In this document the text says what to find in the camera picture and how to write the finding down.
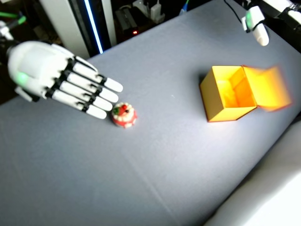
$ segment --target led light strip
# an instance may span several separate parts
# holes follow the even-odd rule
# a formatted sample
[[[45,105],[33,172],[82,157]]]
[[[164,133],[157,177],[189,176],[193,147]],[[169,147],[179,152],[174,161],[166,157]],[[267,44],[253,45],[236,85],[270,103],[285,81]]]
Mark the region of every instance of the led light strip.
[[[90,19],[90,22],[91,22],[91,25],[92,25],[93,33],[94,33],[94,36],[95,36],[95,39],[96,39],[96,43],[97,43],[99,52],[100,52],[100,54],[102,54],[103,53],[103,48],[102,48],[102,45],[100,43],[100,39],[99,39],[98,32],[97,32],[97,29],[96,29],[96,25],[95,25],[95,22],[94,22],[94,18],[93,18],[93,14],[92,14],[92,11],[91,11],[89,0],[84,0],[84,1],[85,1],[86,9],[87,9],[87,12],[88,12],[88,15],[89,15],[89,19]]]

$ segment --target gray table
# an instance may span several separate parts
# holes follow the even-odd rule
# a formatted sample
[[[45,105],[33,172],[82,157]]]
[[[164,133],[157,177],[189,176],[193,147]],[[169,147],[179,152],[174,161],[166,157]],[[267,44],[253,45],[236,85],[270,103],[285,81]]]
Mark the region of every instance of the gray table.
[[[2,105],[0,225],[200,225],[301,110],[300,54],[272,31],[261,47],[222,0],[90,62],[124,84],[137,124],[124,130],[52,100]],[[207,123],[199,77],[242,64],[280,64],[294,104]]]

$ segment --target green light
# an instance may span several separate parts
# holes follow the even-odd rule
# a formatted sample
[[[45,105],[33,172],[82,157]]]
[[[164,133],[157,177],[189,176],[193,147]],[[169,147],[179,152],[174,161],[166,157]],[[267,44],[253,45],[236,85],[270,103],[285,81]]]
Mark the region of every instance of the green light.
[[[28,80],[28,75],[23,73],[23,72],[19,72],[17,75],[17,82],[19,85],[24,85]]]
[[[252,26],[252,22],[251,22],[251,14],[249,12],[247,12],[246,14],[246,25],[247,27],[250,29]]]

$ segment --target white robotic hand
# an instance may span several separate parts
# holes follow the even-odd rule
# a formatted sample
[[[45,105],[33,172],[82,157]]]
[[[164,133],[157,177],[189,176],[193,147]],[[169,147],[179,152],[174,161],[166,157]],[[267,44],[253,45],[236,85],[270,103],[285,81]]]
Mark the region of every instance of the white robotic hand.
[[[99,119],[104,119],[112,103],[118,101],[114,92],[123,89],[65,48],[39,41],[13,47],[8,55],[8,72],[18,85],[16,92],[25,99],[31,101],[31,94],[52,98]]]

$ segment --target black cable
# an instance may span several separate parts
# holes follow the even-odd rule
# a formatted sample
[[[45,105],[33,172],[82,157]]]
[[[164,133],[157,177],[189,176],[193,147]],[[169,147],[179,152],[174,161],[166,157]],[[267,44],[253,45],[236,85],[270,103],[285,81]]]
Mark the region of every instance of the black cable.
[[[224,0],[224,2],[227,4],[227,6],[229,6],[229,8],[233,11],[233,13],[235,14],[237,20],[241,23],[241,20],[239,18],[239,16],[237,15],[237,13],[235,12],[235,10],[232,8],[232,6],[226,1]]]

